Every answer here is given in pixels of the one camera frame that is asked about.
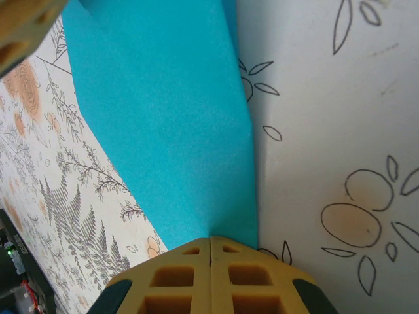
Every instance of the black line drawing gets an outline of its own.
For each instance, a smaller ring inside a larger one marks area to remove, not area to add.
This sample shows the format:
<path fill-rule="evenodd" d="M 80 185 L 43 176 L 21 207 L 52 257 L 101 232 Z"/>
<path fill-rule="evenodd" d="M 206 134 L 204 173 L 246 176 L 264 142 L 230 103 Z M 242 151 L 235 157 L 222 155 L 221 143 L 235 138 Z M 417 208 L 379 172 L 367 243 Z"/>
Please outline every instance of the black line drawing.
<path fill-rule="evenodd" d="M 388 258 L 392 262 L 395 262 L 395 259 L 397 258 L 397 246 L 395 245 L 395 243 L 393 242 L 387 243 L 385 250 L 386 250 L 386 254 Z"/>
<path fill-rule="evenodd" d="M 244 87 L 244 92 L 246 94 L 247 102 L 249 102 L 249 100 L 253 97 L 253 94 L 254 94 L 253 85 L 250 82 L 250 80 L 248 80 L 245 77 L 242 77 L 242 84 Z"/>
<path fill-rule="evenodd" d="M 271 257 L 273 257 L 273 258 L 275 258 L 275 259 L 279 260 L 279 258 L 276 256 L 276 254 L 275 254 L 275 253 L 273 253 L 272 251 L 269 251 L 268 249 L 265 249 L 265 248 L 263 248 L 263 247 L 259 247 L 257 250 L 258 250 L 259 252 L 265 253 L 266 255 L 269 255 L 269 256 L 271 256 Z"/>
<path fill-rule="evenodd" d="M 46 272 L 51 276 L 51 278 L 54 278 L 54 280 L 52 281 L 52 284 L 54 286 L 57 286 L 62 291 L 61 295 L 64 297 L 65 302 L 69 303 L 70 302 L 70 299 L 69 299 L 70 288 L 68 286 L 67 281 L 63 279 L 59 273 L 56 273 L 52 269 L 52 266 L 47 268 Z"/>
<path fill-rule="evenodd" d="M 67 42 L 65 41 L 64 27 L 61 17 L 58 17 L 51 27 L 51 39 L 55 48 L 55 60 L 52 62 L 54 65 L 67 51 Z"/>
<path fill-rule="evenodd" d="M 280 95 L 280 93 L 275 88 L 272 88 L 265 83 L 256 83 L 253 86 L 256 87 L 258 90 L 260 90 L 261 92 L 265 92 L 265 93 L 276 95 L 276 96 Z"/>
<path fill-rule="evenodd" d="M 390 184 L 390 182 L 389 182 L 389 180 L 387 180 L 386 178 L 385 178 L 385 176 L 383 176 L 381 173 L 378 173 L 378 172 L 376 172 L 376 171 L 373 171 L 373 170 L 369 170 L 369 169 L 358 169 L 358 170 L 356 170 L 356 171 L 354 171 L 354 172 L 352 172 L 351 174 L 349 174 L 348 175 L 348 177 L 346 178 L 346 180 L 345 180 L 345 190 L 346 190 L 346 194 L 349 196 L 349 198 L 352 200 L 352 201 L 356 201 L 356 199 L 354 198 L 354 196 L 350 193 L 350 189 L 348 188 L 348 184 L 349 184 L 349 182 L 350 182 L 350 179 L 354 176 L 354 175 L 356 175 L 356 174 L 358 174 L 358 173 L 361 173 L 361 172 L 364 172 L 364 173 L 370 173 L 370 174 L 374 174 L 374 175 L 377 175 L 377 176 L 379 176 L 387 185 L 388 185 L 388 188 L 390 189 L 390 198 L 389 198 L 389 200 L 386 202 L 386 204 L 384 205 L 384 208 L 374 208 L 374 209 L 372 209 L 373 211 L 385 211 L 386 209 L 388 209 L 389 207 L 390 207 L 390 205 L 392 204 L 392 202 L 393 202 L 393 199 L 394 199 L 394 189 L 393 189 L 393 186 Z"/>
<path fill-rule="evenodd" d="M 29 213 L 27 214 L 27 217 L 30 219 L 30 220 L 32 220 L 33 222 L 38 222 L 39 221 L 39 218 L 38 218 L 38 216 L 31 216 Z"/>
<path fill-rule="evenodd" d="M 76 106 L 74 104 L 67 104 L 65 101 L 65 94 L 60 87 L 52 80 L 50 71 L 46 66 L 46 61 L 43 60 L 46 72 L 48 74 L 48 85 L 46 91 L 51 90 L 52 92 L 52 103 L 56 104 L 57 114 L 67 127 L 68 134 L 71 135 L 73 141 L 80 141 L 80 134 L 83 134 L 84 124 L 82 118 L 77 114 Z"/>
<path fill-rule="evenodd" d="M 387 156 L 386 165 L 388 177 L 395 182 L 399 178 L 399 165 L 391 155 Z"/>
<path fill-rule="evenodd" d="M 26 192 L 37 191 L 38 179 L 35 174 L 35 166 L 29 151 L 29 145 L 18 135 L 16 128 L 9 124 L 5 129 L 0 124 L 0 149 L 7 159 L 13 162 L 20 182 Z"/>
<path fill-rule="evenodd" d="M 35 134 L 35 137 L 39 142 L 41 142 L 42 145 L 45 147 L 48 147 L 45 139 L 44 132 L 42 132 L 41 127 L 39 126 L 38 122 L 35 119 L 32 119 L 32 124 L 28 124 L 26 126 L 27 132 L 30 134 L 31 131 L 33 131 L 33 134 Z"/>
<path fill-rule="evenodd" d="M 419 232 L 402 222 L 392 222 L 392 227 L 410 248 L 419 253 Z"/>
<path fill-rule="evenodd" d="M 260 64 L 255 65 L 249 71 L 249 75 L 256 75 L 257 73 L 261 72 L 262 70 L 266 69 L 269 65 L 273 64 L 273 61 L 262 62 Z"/>
<path fill-rule="evenodd" d="M 123 204 L 119 204 L 121 207 L 121 211 L 120 211 L 120 218 L 125 222 L 126 219 L 128 219 L 129 221 L 132 220 L 132 217 L 134 215 L 136 215 L 137 217 L 142 216 L 144 218 L 144 221 L 147 221 L 147 217 L 145 216 L 143 210 L 141 209 L 141 207 L 135 203 L 134 205 L 132 205 L 130 203 L 130 201 L 125 201 L 125 205 Z"/>
<path fill-rule="evenodd" d="M 61 71 L 65 72 L 65 73 L 67 73 L 67 74 L 72 75 L 72 74 L 71 74 L 71 72 L 67 71 L 66 69 L 63 69 L 62 67 L 59 67 L 59 66 L 57 66 L 56 64 L 53 64 L 53 63 L 51 63 L 51 62 L 49 62 L 49 61 L 47 61 L 47 60 L 45 60 L 45 59 L 42 59 L 40 56 L 35 56 L 35 57 L 37 57 L 38 59 L 40 59 L 42 62 L 44 62 L 44 63 L 46 63 L 46 64 L 49 64 L 49 65 L 51 65 L 51 66 L 53 66 L 53 67 L 55 67 L 55 68 L 57 68 L 57 69 L 59 69 L 59 70 L 61 70 Z"/>
<path fill-rule="evenodd" d="M 70 266 L 69 264 L 63 261 L 63 252 L 61 250 L 57 250 L 53 248 L 53 240 L 51 235 L 47 233 L 43 235 L 39 229 L 39 219 L 38 217 L 30 217 L 27 213 L 31 223 L 28 222 L 24 218 L 25 228 L 31 235 L 32 239 L 36 239 L 37 237 L 41 241 L 42 248 L 46 249 L 44 251 L 49 252 L 50 256 L 52 257 L 53 263 L 55 263 L 58 269 L 63 269 L 66 273 L 70 274 L 69 278 L 72 282 L 76 283 L 81 289 L 85 288 L 85 278 L 83 272 L 80 272 L 76 267 Z"/>
<path fill-rule="evenodd" d="M 344 257 L 344 258 L 353 257 L 353 256 L 356 255 L 355 252 L 347 251 L 347 250 L 341 250 L 341 249 L 334 249 L 332 247 L 322 247 L 321 249 L 325 252 L 328 252 L 328 253 L 332 254 L 332 255 L 339 256 L 339 257 Z"/>
<path fill-rule="evenodd" d="M 244 66 L 243 62 L 240 59 L 238 60 L 238 67 L 240 69 L 242 69 L 244 71 L 244 73 L 247 73 L 247 69 L 246 69 L 246 67 Z"/>
<path fill-rule="evenodd" d="M 419 190 L 419 168 L 413 170 L 401 185 L 400 195 L 409 196 Z"/>
<path fill-rule="evenodd" d="M 131 253 L 137 253 L 139 252 L 139 249 L 137 248 L 137 245 L 127 245 L 126 249 L 129 250 Z"/>
<path fill-rule="evenodd" d="M 282 262 L 288 265 L 293 264 L 293 256 L 291 255 L 291 251 L 289 250 L 287 240 L 283 241 L 281 259 Z"/>
<path fill-rule="evenodd" d="M 98 290 L 102 290 L 100 280 L 103 285 L 106 285 L 110 277 L 130 268 L 128 258 L 120 255 L 114 236 L 112 236 L 109 252 L 103 221 L 101 221 L 99 232 L 96 232 L 96 218 L 92 206 L 90 206 L 87 217 L 81 221 L 79 187 L 77 187 L 74 197 L 69 199 L 64 176 L 57 189 L 51 190 L 46 178 L 45 188 L 42 183 L 40 185 L 49 222 L 52 224 L 54 221 L 61 246 L 63 247 L 64 238 L 69 244 L 68 249 L 74 256 L 74 261 L 81 272 L 79 257 L 87 262 L 84 266 L 90 271 L 89 276 L 94 279 Z"/>
<path fill-rule="evenodd" d="M 358 280 L 368 296 L 373 295 L 376 273 L 377 270 L 373 261 L 367 255 L 364 255 L 358 265 Z"/>
<path fill-rule="evenodd" d="M 88 164 L 85 161 L 80 161 L 79 155 L 67 147 L 64 147 L 64 153 L 57 152 L 56 161 L 64 175 L 78 171 L 80 174 L 78 179 L 81 185 L 87 186 L 89 178 L 92 178 L 92 173 L 96 173 L 97 184 L 93 183 L 93 185 L 101 201 L 103 201 L 104 191 L 114 191 L 116 194 L 119 192 L 129 193 L 131 195 L 115 168 L 112 165 L 102 166 L 96 156 L 96 149 L 87 145 L 86 142 L 83 142 L 83 148 L 86 149 Z"/>
<path fill-rule="evenodd" d="M 280 142 L 282 141 L 282 135 L 281 133 L 274 128 L 273 126 L 262 126 L 264 132 L 274 141 Z"/>
<path fill-rule="evenodd" d="M 374 7 L 360 1 L 359 12 L 368 25 L 381 26 L 381 17 Z M 334 28 L 333 28 L 333 55 L 337 54 L 346 42 L 354 20 L 353 0 L 340 0 Z"/>
<path fill-rule="evenodd" d="M 321 225 L 331 236 L 351 247 L 374 246 L 382 231 L 380 221 L 373 214 L 348 203 L 333 203 L 323 208 Z M 357 232 L 345 233 L 343 226 L 345 230 L 357 228 Z"/>
<path fill-rule="evenodd" d="M 343 38 L 338 38 L 338 27 L 339 23 L 342 23 L 340 20 L 342 19 L 342 16 L 348 15 L 348 24 L 345 26 L 341 26 L 345 29 Z M 336 16 L 335 20 L 335 27 L 333 28 L 333 55 L 337 54 L 339 50 L 342 48 L 343 44 L 346 41 L 346 38 L 348 38 L 349 30 L 352 26 L 352 20 L 354 18 L 354 12 L 352 8 L 352 0 L 340 0 L 340 6 L 338 10 L 338 15 Z"/>
<path fill-rule="evenodd" d="M 351 188 L 348 186 L 349 179 L 357 173 L 364 175 L 373 175 L 374 180 L 369 181 L 369 184 L 376 184 L 377 186 L 385 186 L 387 195 L 381 193 L 380 197 L 385 199 L 385 205 L 381 210 L 377 206 L 371 208 L 378 215 L 383 210 L 386 210 L 393 203 L 395 198 L 392 183 L 399 180 L 399 163 L 391 156 L 386 158 L 386 173 L 391 182 L 377 171 L 369 169 L 360 169 L 352 172 L 345 180 L 345 190 L 351 200 L 363 202 L 362 198 L 354 197 L 354 193 L 350 193 Z M 403 181 L 400 195 L 411 196 L 413 192 L 419 190 L 419 168 L 409 173 Z M 365 184 L 365 177 L 355 181 L 357 184 Z M 369 187 L 363 185 L 362 189 L 368 191 Z M 364 207 L 350 204 L 350 203 L 334 203 L 323 208 L 321 212 L 321 223 L 331 236 L 339 241 L 351 246 L 359 248 L 372 247 L 378 243 L 381 236 L 382 225 L 381 222 L 372 213 L 368 212 Z M 407 226 L 403 222 L 391 222 L 395 233 L 416 253 L 419 253 L 419 232 L 414 228 Z M 338 257 L 352 257 L 358 254 L 355 251 L 347 251 L 344 249 L 333 249 L 329 247 L 322 247 L 323 251 L 338 256 Z M 384 246 L 384 252 L 387 257 L 395 262 L 399 250 L 394 242 L 387 242 Z M 376 268 L 373 261 L 365 254 L 358 265 L 358 279 L 368 296 L 372 296 L 373 287 L 376 280 Z"/>
<path fill-rule="evenodd" d="M 267 67 L 269 67 L 270 65 L 274 63 L 273 61 L 259 63 L 255 65 L 254 67 L 252 67 L 249 72 L 247 72 L 246 66 L 243 64 L 243 62 L 240 59 L 238 60 L 238 62 L 239 62 L 239 68 L 248 75 L 247 78 L 242 75 L 242 83 L 243 83 L 244 91 L 246 93 L 247 102 L 249 102 L 250 99 L 253 97 L 253 94 L 255 91 L 254 88 L 258 89 L 261 92 L 268 93 L 274 96 L 280 95 L 279 91 L 277 91 L 275 88 L 271 87 L 268 84 L 265 84 L 262 82 L 253 84 L 250 81 L 250 77 L 253 77 L 254 75 L 257 75 L 261 71 L 265 70 Z"/>
<path fill-rule="evenodd" d="M 359 11 L 361 11 L 364 20 L 373 26 L 381 25 L 381 18 L 375 11 L 374 7 L 365 1 L 359 3 Z"/>

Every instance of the orange rose print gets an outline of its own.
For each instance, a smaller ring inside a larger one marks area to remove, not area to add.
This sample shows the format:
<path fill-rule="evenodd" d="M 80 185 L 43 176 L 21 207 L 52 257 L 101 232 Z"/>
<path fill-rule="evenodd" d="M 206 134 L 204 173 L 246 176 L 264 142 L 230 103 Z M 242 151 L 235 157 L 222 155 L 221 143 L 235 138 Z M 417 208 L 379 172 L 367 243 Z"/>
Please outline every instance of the orange rose print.
<path fill-rule="evenodd" d="M 12 218 L 14 220 L 15 227 L 17 227 L 17 229 L 19 229 L 19 231 L 22 231 L 23 230 L 22 222 L 20 221 L 19 215 L 16 212 L 15 208 L 13 207 L 13 205 L 10 205 L 8 203 L 6 198 L 3 198 L 3 201 L 5 203 L 7 212 L 9 213 L 9 215 L 12 216 Z"/>
<path fill-rule="evenodd" d="M 42 211 L 42 214 L 46 216 L 45 202 L 43 200 L 39 200 L 39 209 Z"/>
<path fill-rule="evenodd" d="M 25 60 L 16 67 L 17 91 L 25 110 L 32 118 L 40 117 L 39 94 L 35 74 L 29 61 Z"/>
<path fill-rule="evenodd" d="M 15 189 L 14 189 L 14 187 L 13 187 L 13 184 L 12 184 L 12 179 L 9 179 L 9 186 L 10 186 L 10 191 L 12 191 L 12 194 L 15 194 L 15 193 L 16 193 L 16 191 L 15 191 Z"/>
<path fill-rule="evenodd" d="M 83 306 L 85 309 L 89 308 L 89 303 L 87 302 L 87 299 L 84 296 L 77 296 L 79 299 L 80 305 Z"/>
<path fill-rule="evenodd" d="M 9 95 L 14 98 L 14 95 L 17 92 L 17 83 L 16 83 L 16 70 L 12 70 L 7 75 L 3 77 L 3 84 Z"/>
<path fill-rule="evenodd" d="M 149 255 L 149 258 L 153 258 L 164 253 L 164 251 L 160 250 L 160 239 L 158 238 L 158 235 L 156 232 L 155 232 L 155 236 L 156 236 L 156 239 L 153 237 L 149 237 L 147 239 L 147 244 L 148 244 L 147 254 Z"/>
<path fill-rule="evenodd" d="M 19 113 L 14 113 L 14 123 L 16 124 L 16 129 L 18 130 L 19 134 L 25 137 L 25 127 L 24 123 L 22 122 L 22 117 Z"/>

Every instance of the teal foam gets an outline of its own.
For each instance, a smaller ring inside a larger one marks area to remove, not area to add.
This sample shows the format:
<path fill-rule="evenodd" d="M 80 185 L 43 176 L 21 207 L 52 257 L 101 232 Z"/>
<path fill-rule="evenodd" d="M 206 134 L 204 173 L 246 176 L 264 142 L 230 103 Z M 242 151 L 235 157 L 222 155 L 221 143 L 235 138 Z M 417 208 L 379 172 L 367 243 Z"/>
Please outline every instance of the teal foam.
<path fill-rule="evenodd" d="M 256 247 L 251 120 L 220 0 L 71 0 L 62 16 L 81 112 L 166 246 Z"/>

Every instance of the square hole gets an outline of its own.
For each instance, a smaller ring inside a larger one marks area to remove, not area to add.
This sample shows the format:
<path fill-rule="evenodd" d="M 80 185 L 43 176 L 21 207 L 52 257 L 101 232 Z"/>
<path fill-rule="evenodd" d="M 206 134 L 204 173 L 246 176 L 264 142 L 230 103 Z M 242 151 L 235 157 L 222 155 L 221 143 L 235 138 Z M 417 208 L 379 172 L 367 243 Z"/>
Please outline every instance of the square hole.
<path fill-rule="evenodd" d="M 150 287 L 190 287 L 194 285 L 194 269 L 190 266 L 163 267 L 155 272 Z"/>
<path fill-rule="evenodd" d="M 247 285 L 247 286 L 270 286 L 272 280 L 270 279 L 268 271 L 258 265 L 231 265 L 228 268 L 230 275 L 230 282 L 233 285 Z"/>
<path fill-rule="evenodd" d="M 192 296 L 146 296 L 138 314 L 189 314 Z"/>
<path fill-rule="evenodd" d="M 234 314 L 286 314 L 278 296 L 233 295 Z"/>
<path fill-rule="evenodd" d="M 198 255 L 199 254 L 199 247 L 193 247 L 185 252 L 182 253 L 183 255 Z"/>
<path fill-rule="evenodd" d="M 230 245 L 223 245 L 223 252 L 227 253 L 238 253 L 238 249 L 231 247 Z"/>

